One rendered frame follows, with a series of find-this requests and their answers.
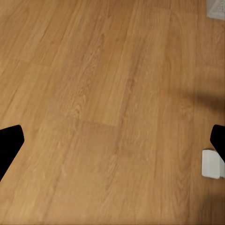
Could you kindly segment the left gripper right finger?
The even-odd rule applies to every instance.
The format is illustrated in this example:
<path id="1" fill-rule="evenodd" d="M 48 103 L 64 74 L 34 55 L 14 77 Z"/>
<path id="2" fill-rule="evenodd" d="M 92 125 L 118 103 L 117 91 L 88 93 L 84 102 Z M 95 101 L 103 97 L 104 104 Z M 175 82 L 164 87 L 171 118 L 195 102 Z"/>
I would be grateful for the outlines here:
<path id="1" fill-rule="evenodd" d="M 225 127 L 217 124 L 214 125 L 210 141 L 225 162 Z"/>

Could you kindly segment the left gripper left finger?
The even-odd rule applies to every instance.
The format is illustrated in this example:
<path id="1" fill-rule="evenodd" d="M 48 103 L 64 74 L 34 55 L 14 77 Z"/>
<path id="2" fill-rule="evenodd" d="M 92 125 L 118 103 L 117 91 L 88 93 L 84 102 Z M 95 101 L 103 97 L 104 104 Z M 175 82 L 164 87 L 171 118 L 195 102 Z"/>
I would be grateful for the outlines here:
<path id="1" fill-rule="evenodd" d="M 0 130 L 0 180 L 4 177 L 23 144 L 24 135 L 20 125 Z"/>

